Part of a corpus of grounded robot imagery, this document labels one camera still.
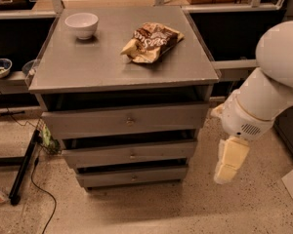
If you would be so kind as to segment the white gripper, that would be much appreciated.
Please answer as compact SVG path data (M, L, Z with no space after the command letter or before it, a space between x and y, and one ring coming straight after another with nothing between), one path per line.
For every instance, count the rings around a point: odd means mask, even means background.
M222 121L222 127L230 137L219 142L218 162L214 181L231 182L244 163L250 150L247 140L256 140L268 131L274 120L263 121L248 114L239 104L238 90L234 90L224 103L213 108L210 115Z

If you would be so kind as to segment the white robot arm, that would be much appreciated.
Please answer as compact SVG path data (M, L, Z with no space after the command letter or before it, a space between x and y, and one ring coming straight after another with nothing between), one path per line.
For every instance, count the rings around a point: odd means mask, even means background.
M293 20L270 28L256 47L258 66L211 115L229 135L219 142L214 181L231 182L250 150L249 142L268 131L293 106Z

